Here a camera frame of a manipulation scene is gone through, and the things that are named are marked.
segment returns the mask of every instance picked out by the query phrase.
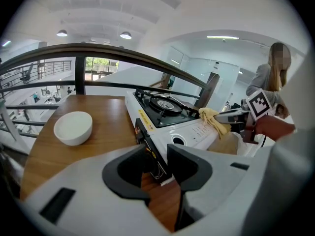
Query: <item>gray sleeve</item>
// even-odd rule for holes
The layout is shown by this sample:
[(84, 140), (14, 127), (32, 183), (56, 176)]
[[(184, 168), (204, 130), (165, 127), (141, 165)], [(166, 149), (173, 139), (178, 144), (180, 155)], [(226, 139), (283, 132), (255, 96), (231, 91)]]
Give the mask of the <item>gray sleeve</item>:
[[(268, 70), (264, 67), (264, 65), (260, 65), (256, 71), (255, 77), (252, 79), (250, 85), (246, 89), (246, 95), (250, 96), (258, 89), (263, 89), (266, 77), (268, 76)], [(264, 90), (270, 105), (273, 107), (276, 103), (282, 104), (285, 106), (284, 101), (281, 99), (279, 92), (271, 92)]]

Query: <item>white bowl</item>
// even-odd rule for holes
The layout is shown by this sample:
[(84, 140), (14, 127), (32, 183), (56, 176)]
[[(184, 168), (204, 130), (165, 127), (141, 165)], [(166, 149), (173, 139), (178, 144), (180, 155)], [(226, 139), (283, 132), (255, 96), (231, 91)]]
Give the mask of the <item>white bowl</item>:
[(92, 117), (88, 113), (71, 112), (58, 119), (54, 126), (54, 134), (66, 145), (79, 145), (90, 137), (92, 123)]

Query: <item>white gas stove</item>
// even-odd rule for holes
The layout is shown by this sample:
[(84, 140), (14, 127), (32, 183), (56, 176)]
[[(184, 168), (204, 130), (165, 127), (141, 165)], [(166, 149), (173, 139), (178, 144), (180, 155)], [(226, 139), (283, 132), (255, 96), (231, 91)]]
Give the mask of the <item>white gas stove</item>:
[(169, 95), (141, 90), (127, 92), (125, 104), (137, 142), (146, 143), (146, 151), (154, 161), (151, 175), (161, 185), (174, 179), (167, 168), (168, 144), (206, 150), (218, 136), (212, 126), (204, 125), (197, 110)]

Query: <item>yellow cloth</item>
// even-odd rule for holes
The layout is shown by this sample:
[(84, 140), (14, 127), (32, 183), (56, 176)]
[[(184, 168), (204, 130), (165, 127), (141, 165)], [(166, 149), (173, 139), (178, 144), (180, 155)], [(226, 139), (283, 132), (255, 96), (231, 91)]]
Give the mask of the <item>yellow cloth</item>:
[(227, 132), (231, 131), (230, 124), (222, 124), (219, 123), (214, 116), (218, 115), (219, 113), (215, 110), (210, 108), (201, 108), (199, 109), (200, 118), (204, 120), (204, 123), (208, 123), (209, 125), (213, 126), (216, 131), (219, 133), (219, 138), (225, 135)]

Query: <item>desk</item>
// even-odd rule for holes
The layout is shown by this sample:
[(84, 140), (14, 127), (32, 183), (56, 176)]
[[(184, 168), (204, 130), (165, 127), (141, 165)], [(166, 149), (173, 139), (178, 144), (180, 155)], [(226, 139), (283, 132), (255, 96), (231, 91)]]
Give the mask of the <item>desk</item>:
[[(70, 147), (54, 135), (54, 125), (63, 115), (73, 111), (89, 113), (93, 119), (90, 138), (82, 145)], [(20, 198), (75, 161), (136, 144), (134, 128), (124, 97), (70, 95), (49, 118), (27, 159), (22, 178)], [(150, 211), (171, 232), (177, 218), (180, 188), (176, 181), (161, 187), (150, 174), (143, 174), (141, 188), (149, 193)]]

